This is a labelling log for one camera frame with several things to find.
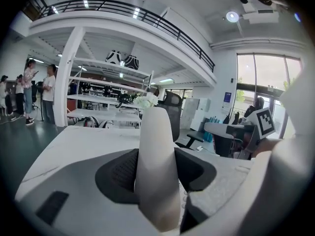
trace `light fixture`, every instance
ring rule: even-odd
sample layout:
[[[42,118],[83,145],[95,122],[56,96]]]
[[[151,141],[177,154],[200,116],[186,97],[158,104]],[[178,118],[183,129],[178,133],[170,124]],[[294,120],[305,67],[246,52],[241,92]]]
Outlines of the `light fixture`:
[[[52,9],[56,14],[59,14],[58,10],[54,6],[52,6]]]
[[[301,19],[297,13],[294,14],[294,17],[298,22],[301,22]]]
[[[165,80],[161,80],[160,82],[164,83],[164,82],[169,82],[169,81],[173,81],[173,79],[168,78],[168,79],[165,79]]]
[[[135,8],[134,13],[133,13],[133,18],[137,18],[138,14],[139,14],[140,9],[139,8]]]
[[[36,62],[39,62],[39,63],[44,63],[44,61],[41,61],[41,60],[38,60],[38,59],[34,59],[34,58],[29,58],[29,59],[33,59],[33,60],[35,60]]]
[[[235,11],[229,11],[226,14],[226,19],[232,23],[236,23],[240,19],[240,16]]]
[[[85,6],[86,8],[89,8],[89,3],[88,3],[88,1],[87,1],[87,0],[83,0],[83,2],[84,2],[84,6]]]

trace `white shirt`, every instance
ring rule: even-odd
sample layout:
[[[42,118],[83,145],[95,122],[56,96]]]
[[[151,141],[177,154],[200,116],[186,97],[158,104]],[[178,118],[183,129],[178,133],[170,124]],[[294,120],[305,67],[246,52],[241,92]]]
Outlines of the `white shirt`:
[[[54,101],[54,92],[55,92],[55,83],[56,83],[56,78],[55,76],[47,76],[44,80],[44,86],[49,86],[51,89],[49,91],[44,90],[43,92],[43,100],[47,101]]]
[[[21,82],[16,83],[15,93],[24,93],[24,89]]]

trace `black sneaker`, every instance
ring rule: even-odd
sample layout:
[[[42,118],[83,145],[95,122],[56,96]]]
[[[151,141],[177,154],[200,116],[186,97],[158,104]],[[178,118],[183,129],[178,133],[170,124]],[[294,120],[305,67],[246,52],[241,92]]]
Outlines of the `black sneaker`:
[[[32,125],[32,124],[34,124],[33,121],[31,121],[31,120],[29,120],[29,119],[26,119],[26,126],[30,126],[30,125]]]

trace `white pillar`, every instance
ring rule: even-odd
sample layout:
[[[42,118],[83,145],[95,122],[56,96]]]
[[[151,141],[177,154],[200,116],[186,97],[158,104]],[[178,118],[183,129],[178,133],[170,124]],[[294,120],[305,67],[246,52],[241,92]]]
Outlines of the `white pillar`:
[[[55,85],[55,123],[59,127],[67,125],[66,98],[68,90],[68,77],[72,69],[73,59],[85,34],[83,27],[75,27],[63,50],[60,59],[56,85]]]

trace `woman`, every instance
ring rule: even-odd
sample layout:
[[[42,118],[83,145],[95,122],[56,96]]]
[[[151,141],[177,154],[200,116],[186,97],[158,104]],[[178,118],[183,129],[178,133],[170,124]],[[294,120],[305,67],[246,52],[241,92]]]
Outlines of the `woman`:
[[[17,113],[20,115],[24,115],[24,106],[23,106],[23,98],[24,98],[24,90],[22,86],[22,74],[20,74],[16,78],[16,88],[15,88],[15,101],[16,101],[16,108]]]
[[[44,114],[44,122],[48,122],[50,124],[55,124],[55,116],[54,116],[54,92],[55,92],[55,65],[49,65],[47,67],[48,76],[45,78],[43,83],[43,114]]]
[[[33,59],[30,59],[27,62],[27,68],[24,71],[24,76],[22,79],[25,96],[26,126],[34,124],[34,119],[30,117],[30,113],[32,112],[32,79],[35,77],[36,73],[38,73],[34,70],[35,64],[36,62]]]
[[[13,115],[13,108],[10,94],[6,90],[6,79],[8,76],[3,75],[0,81],[0,106],[7,111],[7,115]],[[13,116],[10,121],[15,121],[16,117]]]

